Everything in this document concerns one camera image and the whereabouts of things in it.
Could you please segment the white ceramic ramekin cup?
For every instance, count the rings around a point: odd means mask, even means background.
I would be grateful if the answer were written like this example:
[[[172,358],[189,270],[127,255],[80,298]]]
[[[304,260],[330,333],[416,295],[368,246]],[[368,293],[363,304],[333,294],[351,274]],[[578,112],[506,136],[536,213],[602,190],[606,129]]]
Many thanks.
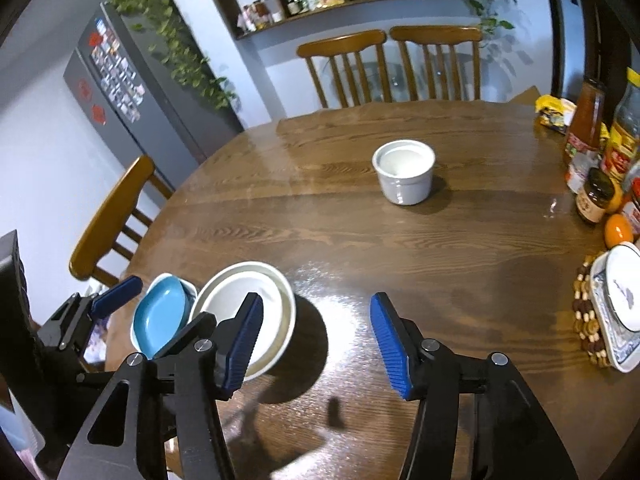
[[[435,162],[429,145],[409,139],[383,144],[372,156],[383,195],[399,206],[420,204],[430,196]]]

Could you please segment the wooden chair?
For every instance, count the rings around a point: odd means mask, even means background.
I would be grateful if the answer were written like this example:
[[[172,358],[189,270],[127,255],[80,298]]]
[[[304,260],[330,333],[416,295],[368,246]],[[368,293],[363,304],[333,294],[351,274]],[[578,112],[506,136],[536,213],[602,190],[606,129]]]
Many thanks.
[[[134,253],[120,244],[118,237],[122,234],[136,244],[141,243],[142,235],[127,226],[130,217],[146,228],[152,226],[153,220],[138,208],[139,197],[148,183],[165,200],[169,200],[174,194],[156,174],[153,159],[148,155],[141,155],[107,195],[70,256],[68,270],[76,280],[85,282],[93,278],[106,287],[119,283],[115,275],[100,267],[100,261],[109,252],[116,252],[127,261],[134,258]]]
[[[471,100],[479,101],[480,94],[480,40],[483,32],[478,26],[413,25],[394,26],[390,38],[398,45],[401,66],[404,69],[410,101],[419,101],[418,71],[413,68],[409,44],[420,48],[423,56],[426,92],[429,99],[440,96],[445,101],[462,101],[462,67],[457,47],[471,45],[472,91]]]
[[[363,32],[306,42],[296,49],[297,56],[306,62],[322,108],[328,108],[329,102],[322,87],[319,72],[314,66],[314,58],[325,58],[328,61],[341,108],[373,102],[372,87],[362,58],[362,52],[367,49],[375,50],[382,101],[385,103],[393,101],[384,52],[386,41],[387,35],[384,30],[368,29]]]

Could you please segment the wooden bead trivet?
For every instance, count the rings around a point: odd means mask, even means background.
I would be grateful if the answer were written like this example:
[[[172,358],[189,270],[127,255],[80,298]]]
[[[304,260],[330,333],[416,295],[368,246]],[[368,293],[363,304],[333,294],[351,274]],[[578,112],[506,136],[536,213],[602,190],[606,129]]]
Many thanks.
[[[572,300],[573,330],[580,340],[580,348],[588,356],[590,363],[599,368],[611,367],[603,339],[602,326],[591,299],[590,271],[593,263],[602,255],[603,252],[598,252],[597,255],[585,256],[584,261],[577,269],[573,283]]]

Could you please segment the grey refrigerator with magnets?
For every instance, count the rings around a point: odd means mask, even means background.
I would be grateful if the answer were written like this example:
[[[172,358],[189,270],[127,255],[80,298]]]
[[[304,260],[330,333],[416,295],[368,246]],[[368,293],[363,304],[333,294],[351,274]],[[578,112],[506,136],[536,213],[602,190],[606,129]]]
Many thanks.
[[[104,2],[82,32],[64,80],[86,117],[122,166],[141,155],[173,190],[209,156],[243,131],[235,111],[216,108],[183,87],[149,47],[152,30]]]

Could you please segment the orange fruit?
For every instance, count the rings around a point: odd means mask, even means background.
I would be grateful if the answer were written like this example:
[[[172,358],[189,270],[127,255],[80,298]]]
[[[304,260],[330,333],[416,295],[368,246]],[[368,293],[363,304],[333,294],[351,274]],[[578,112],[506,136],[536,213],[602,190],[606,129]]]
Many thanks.
[[[622,243],[634,241],[634,231],[623,214],[612,214],[603,228],[605,246],[611,249]]]

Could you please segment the brown lid jar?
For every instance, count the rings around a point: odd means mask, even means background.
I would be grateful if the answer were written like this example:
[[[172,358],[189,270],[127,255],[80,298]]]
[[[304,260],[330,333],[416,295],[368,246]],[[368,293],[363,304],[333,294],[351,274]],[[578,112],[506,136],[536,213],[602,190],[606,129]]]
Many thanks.
[[[580,218],[589,224],[598,224],[614,195],[615,186],[611,178],[597,167],[590,168],[576,195],[575,204]]]

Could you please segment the red lid jar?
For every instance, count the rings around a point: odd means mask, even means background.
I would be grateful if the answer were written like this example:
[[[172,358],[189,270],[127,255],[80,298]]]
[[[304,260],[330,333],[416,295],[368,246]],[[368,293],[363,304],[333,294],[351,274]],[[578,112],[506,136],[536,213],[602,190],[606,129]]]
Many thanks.
[[[631,183],[628,193],[625,195],[622,215],[626,218],[634,233],[634,238],[640,235],[640,178],[636,177]]]

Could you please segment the red sauce bottle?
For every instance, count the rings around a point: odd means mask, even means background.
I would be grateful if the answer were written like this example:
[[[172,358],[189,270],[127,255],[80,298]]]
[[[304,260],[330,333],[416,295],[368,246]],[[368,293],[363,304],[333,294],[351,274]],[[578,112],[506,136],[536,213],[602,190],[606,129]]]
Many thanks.
[[[597,79],[586,77],[572,121],[566,129],[563,162],[567,165],[578,153],[592,155],[600,151],[604,97],[604,85]]]

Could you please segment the yellow snack packet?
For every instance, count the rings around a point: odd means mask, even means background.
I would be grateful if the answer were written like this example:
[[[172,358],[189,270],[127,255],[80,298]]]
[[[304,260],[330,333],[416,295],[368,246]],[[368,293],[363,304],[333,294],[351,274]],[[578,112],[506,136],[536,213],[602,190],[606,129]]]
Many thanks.
[[[535,110],[543,127],[564,134],[573,120],[576,104],[568,99],[545,94],[536,99]]]

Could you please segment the yellow cap oil bottle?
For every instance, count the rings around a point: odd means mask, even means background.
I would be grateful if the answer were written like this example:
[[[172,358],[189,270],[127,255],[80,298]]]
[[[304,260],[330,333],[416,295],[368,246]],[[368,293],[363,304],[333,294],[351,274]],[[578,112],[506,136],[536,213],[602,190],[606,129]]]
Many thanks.
[[[601,169],[622,182],[639,153],[639,74],[627,68],[627,87],[616,106]]]

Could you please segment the back left wooden chair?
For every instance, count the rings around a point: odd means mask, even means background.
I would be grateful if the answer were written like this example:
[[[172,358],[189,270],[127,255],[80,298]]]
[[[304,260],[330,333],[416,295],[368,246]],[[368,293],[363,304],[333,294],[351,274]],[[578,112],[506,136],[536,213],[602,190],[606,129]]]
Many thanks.
[[[306,42],[296,49],[297,56],[306,62],[322,108],[328,108],[329,102],[322,87],[319,72],[314,66],[314,58],[325,58],[328,61],[341,108],[373,102],[372,87],[362,58],[362,52],[367,49],[375,50],[382,101],[385,103],[393,101],[384,52],[386,41],[387,35],[384,30],[368,29],[363,32]]]

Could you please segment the back right wooden chair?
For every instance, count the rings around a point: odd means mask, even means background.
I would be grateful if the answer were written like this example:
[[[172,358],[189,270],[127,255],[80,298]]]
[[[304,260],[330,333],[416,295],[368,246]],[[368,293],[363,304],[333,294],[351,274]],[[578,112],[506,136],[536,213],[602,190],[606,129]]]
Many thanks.
[[[423,56],[426,92],[429,99],[440,96],[445,101],[462,101],[462,67],[457,47],[471,45],[472,91],[471,100],[479,101],[480,94],[480,40],[483,32],[478,26],[413,25],[394,26],[390,38],[398,45],[401,66],[404,69],[410,101],[419,101],[418,71],[413,68],[409,44],[420,48]]]

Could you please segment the hanging green ivy plant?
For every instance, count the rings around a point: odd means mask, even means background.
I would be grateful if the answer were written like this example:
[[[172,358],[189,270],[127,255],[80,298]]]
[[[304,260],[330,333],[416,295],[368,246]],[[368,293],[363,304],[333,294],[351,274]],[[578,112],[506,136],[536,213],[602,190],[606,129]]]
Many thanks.
[[[215,110],[232,107],[236,94],[226,77],[209,67],[209,58],[196,43],[174,0],[107,0],[135,32],[152,32],[148,52],[169,70],[180,87],[194,91]]]

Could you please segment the right trailing green plant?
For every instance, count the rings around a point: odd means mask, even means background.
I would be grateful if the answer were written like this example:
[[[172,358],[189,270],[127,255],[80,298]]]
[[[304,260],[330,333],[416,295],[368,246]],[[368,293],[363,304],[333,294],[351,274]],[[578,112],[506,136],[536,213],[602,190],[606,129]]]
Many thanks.
[[[465,0],[464,4],[482,33],[480,50],[493,61],[511,52],[520,12],[518,0]]]

